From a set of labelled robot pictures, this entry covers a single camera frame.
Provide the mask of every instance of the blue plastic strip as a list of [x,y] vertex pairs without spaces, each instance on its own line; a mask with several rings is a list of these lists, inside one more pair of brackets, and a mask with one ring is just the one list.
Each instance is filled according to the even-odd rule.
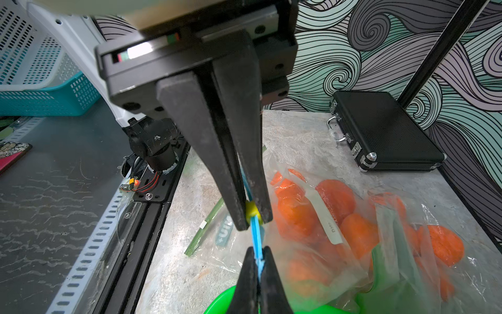
[[253,250],[255,251],[255,261],[258,266],[258,281],[262,277],[265,261],[263,260],[262,235],[260,233],[260,223],[258,216],[251,217],[251,234],[253,235]]
[[247,182],[246,175],[244,174],[244,171],[242,170],[242,167],[240,168],[240,173],[242,175],[242,180],[244,181],[244,189],[246,190],[247,198],[249,199],[249,201],[252,201],[253,197],[251,196],[251,190],[249,189],[249,184]]

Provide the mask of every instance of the perforated metal strip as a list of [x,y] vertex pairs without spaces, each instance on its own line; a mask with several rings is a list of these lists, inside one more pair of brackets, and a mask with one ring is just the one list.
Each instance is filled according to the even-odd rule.
[[74,313],[111,237],[116,235],[117,217],[127,208],[119,208],[121,198],[122,193],[117,189],[46,314]]
[[1,142],[19,143],[26,134],[28,134],[31,130],[33,130],[44,119],[45,117],[33,117],[29,119],[19,129],[12,132],[12,134],[7,136],[3,141],[0,141],[0,143]]

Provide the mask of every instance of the swirl pattern wallpaper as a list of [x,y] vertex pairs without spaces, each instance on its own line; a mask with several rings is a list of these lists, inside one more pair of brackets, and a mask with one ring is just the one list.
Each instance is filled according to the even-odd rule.
[[[502,0],[487,4],[408,107],[446,152],[463,201],[502,239]],[[328,112],[336,90],[398,98],[462,0],[308,0],[287,99],[267,109]]]

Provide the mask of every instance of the green plastic container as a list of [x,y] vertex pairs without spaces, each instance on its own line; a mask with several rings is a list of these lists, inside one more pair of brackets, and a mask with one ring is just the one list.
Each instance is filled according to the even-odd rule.
[[[207,307],[204,314],[225,314],[230,306],[230,302],[235,292],[235,286],[223,291],[214,301]],[[329,305],[323,305],[310,312],[296,312],[296,314],[347,314],[347,312],[334,308]]]

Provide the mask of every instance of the black briefcase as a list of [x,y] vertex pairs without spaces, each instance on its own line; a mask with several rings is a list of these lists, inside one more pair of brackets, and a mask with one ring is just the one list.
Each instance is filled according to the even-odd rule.
[[388,92],[337,91],[330,109],[362,171],[430,171],[446,160]]

